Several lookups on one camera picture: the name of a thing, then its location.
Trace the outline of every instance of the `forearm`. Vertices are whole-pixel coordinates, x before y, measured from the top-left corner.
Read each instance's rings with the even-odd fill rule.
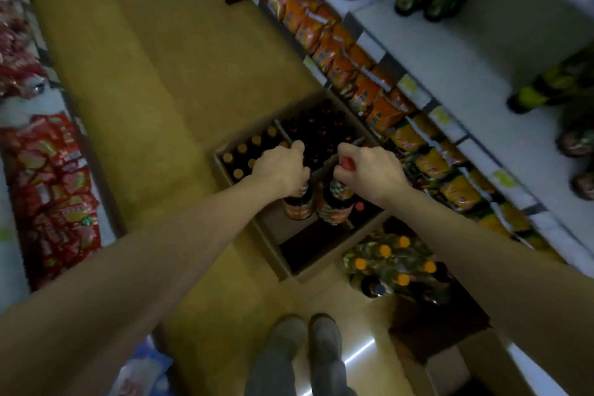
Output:
[[[405,190],[394,214],[429,245],[494,324],[572,396],[594,386],[594,291],[590,279]]]
[[[19,394],[104,394],[134,347],[269,202],[265,183],[249,177],[121,238],[9,310],[0,318],[3,393],[18,385]]]

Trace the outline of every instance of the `yellow bottle cap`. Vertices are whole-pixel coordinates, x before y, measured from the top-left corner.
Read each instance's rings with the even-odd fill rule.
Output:
[[[367,267],[367,260],[364,258],[356,258],[353,265],[355,265],[355,269],[363,271]]]
[[[411,283],[411,276],[408,274],[398,274],[396,281],[401,287],[406,287],[409,283]]]
[[[387,244],[382,244],[380,246],[379,252],[382,257],[389,257],[390,255],[392,255],[392,250],[390,249],[390,246],[388,246]]]
[[[411,239],[409,237],[401,236],[398,238],[398,247],[399,248],[408,248],[411,245]]]
[[[435,265],[435,262],[433,260],[427,260],[423,264],[423,271],[433,274],[435,271],[437,271],[437,266]]]

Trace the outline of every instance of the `shoe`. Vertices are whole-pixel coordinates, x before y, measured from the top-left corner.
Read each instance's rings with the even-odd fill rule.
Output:
[[[342,361],[342,335],[334,319],[324,313],[309,322],[309,359],[318,364]]]
[[[305,321],[297,315],[288,315],[279,319],[272,327],[265,347],[281,351],[288,360],[293,360],[305,340],[307,340]]]

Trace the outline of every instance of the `supermarket aisle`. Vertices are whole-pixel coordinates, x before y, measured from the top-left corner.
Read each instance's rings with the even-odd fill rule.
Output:
[[[67,90],[130,229],[216,191],[206,153],[317,83],[249,2],[35,0]],[[241,234],[166,320],[192,394],[238,396],[249,361],[280,315],[334,316],[360,396],[412,394],[388,340],[390,301],[373,304],[329,267],[279,284]],[[305,355],[298,394],[307,391]]]

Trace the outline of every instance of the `pants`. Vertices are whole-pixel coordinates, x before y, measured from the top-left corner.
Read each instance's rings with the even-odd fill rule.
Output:
[[[346,368],[341,361],[314,362],[311,370],[313,396],[357,396],[346,386]],[[249,370],[245,396],[297,396],[293,364],[286,355],[267,347]]]

